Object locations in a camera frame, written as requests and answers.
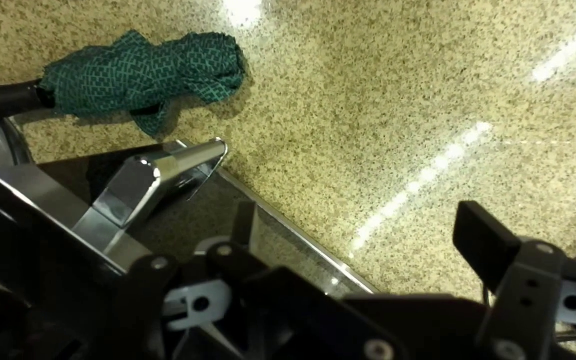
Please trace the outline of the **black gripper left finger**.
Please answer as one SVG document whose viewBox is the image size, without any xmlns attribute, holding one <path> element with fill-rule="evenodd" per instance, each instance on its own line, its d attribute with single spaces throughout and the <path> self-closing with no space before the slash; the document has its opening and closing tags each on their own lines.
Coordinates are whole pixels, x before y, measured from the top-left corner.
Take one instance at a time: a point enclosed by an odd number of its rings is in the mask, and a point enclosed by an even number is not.
<svg viewBox="0 0 576 360">
<path fill-rule="evenodd" d="M 400 360 L 376 319 L 325 295 L 248 244 L 256 206 L 237 206 L 231 235 L 189 262 L 156 253 L 128 272 L 111 306 L 109 351 L 119 360 L 181 360 L 193 329 L 211 324 L 240 360 Z"/>
</svg>

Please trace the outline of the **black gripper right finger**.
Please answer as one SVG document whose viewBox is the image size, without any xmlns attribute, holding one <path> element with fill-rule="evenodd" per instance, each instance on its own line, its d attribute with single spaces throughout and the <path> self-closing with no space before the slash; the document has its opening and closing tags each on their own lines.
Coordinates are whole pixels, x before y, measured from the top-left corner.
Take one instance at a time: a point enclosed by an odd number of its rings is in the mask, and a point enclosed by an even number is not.
<svg viewBox="0 0 576 360">
<path fill-rule="evenodd" d="M 475 333 L 484 360 L 576 360 L 557 324 L 576 333 L 576 258 L 509 232 L 481 204 L 456 206 L 452 241 L 494 293 Z"/>
</svg>

